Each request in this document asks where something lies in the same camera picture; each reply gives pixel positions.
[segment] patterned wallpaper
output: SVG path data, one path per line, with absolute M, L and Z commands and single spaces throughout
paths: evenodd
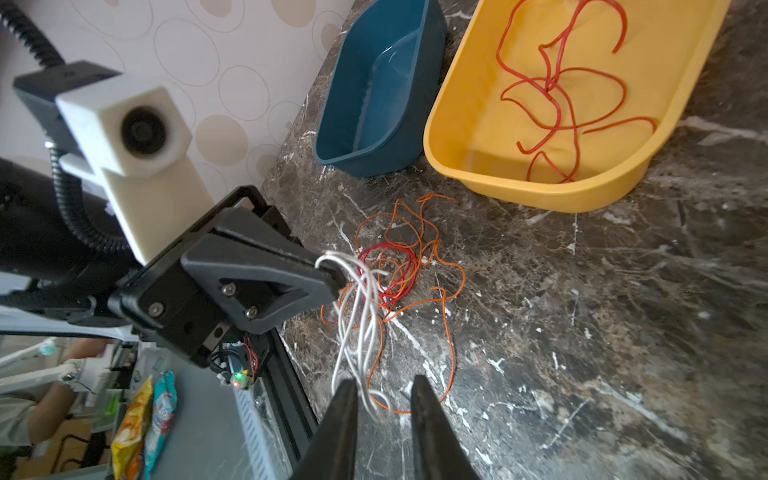
M 164 85 L 194 134 L 189 156 L 219 200 L 260 186 L 353 0 L 27 0 L 66 61 Z M 37 65 L 0 35 L 0 156 L 49 172 L 44 136 L 12 91 Z

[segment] person's arm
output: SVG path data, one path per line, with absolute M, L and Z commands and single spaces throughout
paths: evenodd
M 70 347 L 66 360 L 97 356 L 104 351 L 109 339 L 79 339 Z M 59 382 L 54 382 L 48 393 L 32 411 L 27 428 L 32 444 L 48 440 L 66 418 L 78 394 Z

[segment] yellow snack bag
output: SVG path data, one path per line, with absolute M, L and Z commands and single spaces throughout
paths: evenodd
M 144 440 L 139 442 L 139 447 L 125 470 L 125 480 L 141 480 L 142 473 L 144 473 Z
M 114 477 L 120 478 L 134 454 L 144 444 L 152 413 L 152 378 L 141 386 L 125 413 L 118 433 L 112 440 L 112 468 Z

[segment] dark marble surface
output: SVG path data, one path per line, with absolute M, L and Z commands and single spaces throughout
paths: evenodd
M 474 3 L 441 3 L 445 73 Z M 350 251 L 357 226 L 399 197 L 459 200 L 428 215 L 444 258 L 468 273 L 449 304 L 458 372 L 444 407 L 481 477 L 768 476 L 767 25 L 768 2 L 734 0 L 681 126 L 640 185 L 578 215 L 479 196 L 424 157 L 367 180 L 315 164 L 337 39 L 264 193 L 318 250 Z M 429 296 L 435 275 L 448 290 L 459 280 L 423 270 L 412 298 Z M 406 406 L 399 392 L 425 364 L 442 391 L 450 356 L 434 309 L 399 320 L 378 378 Z M 322 415 L 336 330 L 312 312 L 283 335 Z M 409 418 L 360 422 L 358 477 L 412 477 Z

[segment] blue snack bag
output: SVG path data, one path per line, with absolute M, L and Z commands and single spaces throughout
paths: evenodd
M 149 480 L 155 461 L 163 449 L 165 437 L 168 435 L 170 421 L 176 411 L 176 385 L 174 373 L 165 370 L 154 387 L 154 404 L 152 407 L 152 424 L 147 436 L 144 437 L 144 477 Z

